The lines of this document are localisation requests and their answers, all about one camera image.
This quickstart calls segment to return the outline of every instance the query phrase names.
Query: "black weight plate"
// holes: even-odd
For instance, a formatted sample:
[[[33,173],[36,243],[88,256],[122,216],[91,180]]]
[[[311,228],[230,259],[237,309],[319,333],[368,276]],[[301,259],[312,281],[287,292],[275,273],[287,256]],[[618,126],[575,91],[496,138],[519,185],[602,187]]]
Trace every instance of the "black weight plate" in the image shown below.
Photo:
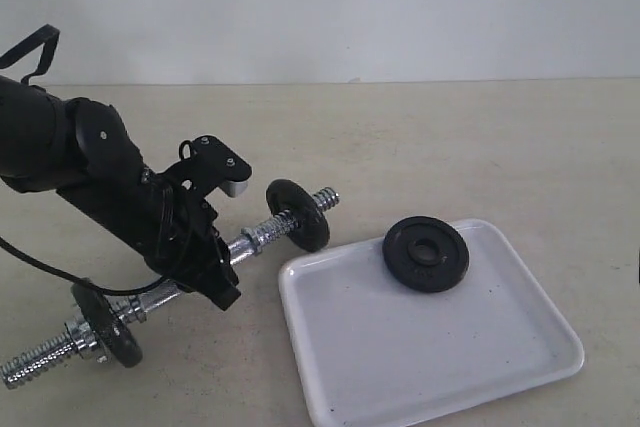
[[[272,215],[289,210],[301,227],[289,233],[289,238],[307,252],[317,252],[329,243],[329,224],[316,201],[291,180],[278,179],[267,188],[267,204]]]
[[[395,224],[384,238],[382,253],[391,274],[420,292],[451,289],[469,268],[469,250],[462,236],[433,217],[409,217]]]
[[[138,365],[142,361],[142,349],[129,328],[113,312],[109,301],[78,284],[73,284],[71,293],[86,321],[116,360],[126,368]]]

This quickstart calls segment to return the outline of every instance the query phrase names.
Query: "wire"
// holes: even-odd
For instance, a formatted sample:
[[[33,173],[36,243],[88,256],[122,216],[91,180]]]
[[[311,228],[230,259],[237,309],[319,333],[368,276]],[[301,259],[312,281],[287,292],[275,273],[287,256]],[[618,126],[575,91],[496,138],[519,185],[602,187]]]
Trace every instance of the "wire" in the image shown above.
[[[162,199],[163,199],[162,220],[161,220],[160,230],[158,234],[158,245],[156,249],[157,254],[161,250],[160,244],[163,241],[164,233],[167,231],[167,229],[170,229],[170,227],[173,224],[173,187],[171,187],[169,183],[165,183],[165,185],[163,186]],[[187,250],[189,249],[189,244],[191,243],[191,237],[193,234],[193,228],[191,227],[191,215],[189,212],[188,202],[185,202],[185,211],[186,211],[186,222],[187,222],[187,225],[189,226],[189,230],[187,231],[187,237],[182,245],[182,249],[180,250],[180,254],[178,255],[178,258],[176,259],[176,263],[166,274],[162,275],[157,280],[151,282],[150,284],[147,284],[135,289],[116,290],[116,289],[108,289],[106,287],[100,287],[98,285],[93,284],[91,281],[87,279],[83,279],[76,275],[70,274],[69,272],[66,272],[64,270],[57,269],[49,264],[46,264],[44,262],[41,262],[38,259],[31,257],[29,254],[26,254],[25,252],[18,249],[17,247],[14,247],[12,244],[7,242],[2,237],[0,237],[0,248],[6,251],[7,253],[13,255],[14,257],[18,258],[19,260],[31,265],[32,267],[35,267],[38,270],[41,270],[51,275],[55,275],[56,277],[67,280],[69,282],[73,282],[74,284],[81,285],[82,287],[93,290],[102,295],[109,295],[113,297],[126,297],[130,295],[140,295],[150,290],[153,290],[159,285],[163,284],[180,269],[182,262],[184,260],[184,257],[187,253]]]

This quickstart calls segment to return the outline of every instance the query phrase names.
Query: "rectangular tray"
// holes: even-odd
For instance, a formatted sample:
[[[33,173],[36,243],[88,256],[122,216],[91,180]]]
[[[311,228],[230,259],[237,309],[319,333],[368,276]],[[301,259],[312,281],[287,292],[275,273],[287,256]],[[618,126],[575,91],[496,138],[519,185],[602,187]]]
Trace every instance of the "rectangular tray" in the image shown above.
[[[387,271],[382,238],[300,257],[280,293],[316,427],[405,427],[554,382],[580,339],[493,225],[454,222],[470,265],[422,294]]]

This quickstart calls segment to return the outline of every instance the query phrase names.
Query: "white wall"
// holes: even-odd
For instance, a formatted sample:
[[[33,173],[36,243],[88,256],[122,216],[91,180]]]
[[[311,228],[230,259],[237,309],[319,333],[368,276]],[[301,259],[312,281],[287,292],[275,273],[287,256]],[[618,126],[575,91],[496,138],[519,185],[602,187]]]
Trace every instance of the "white wall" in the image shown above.
[[[640,0],[0,0],[0,50],[44,23],[49,83],[640,75]]]

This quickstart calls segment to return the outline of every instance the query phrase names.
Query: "table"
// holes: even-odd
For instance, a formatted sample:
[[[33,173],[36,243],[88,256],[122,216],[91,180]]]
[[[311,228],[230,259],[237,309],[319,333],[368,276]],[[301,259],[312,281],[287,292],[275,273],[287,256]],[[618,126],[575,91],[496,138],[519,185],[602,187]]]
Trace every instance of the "table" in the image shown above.
[[[332,246],[422,214],[494,223],[586,350],[575,377],[433,427],[638,425],[640,80],[297,86],[51,87],[120,111],[155,169],[178,145],[220,137],[254,169],[237,199],[210,200],[225,239],[268,217],[264,191],[332,186]],[[0,189],[0,235],[102,285],[154,278],[126,246],[52,193]],[[133,370],[72,359],[0,394],[4,426],[309,426],[277,288],[288,240],[239,265],[226,313],[183,296],[133,326]],[[0,254],[0,357],[56,335],[69,285]]]

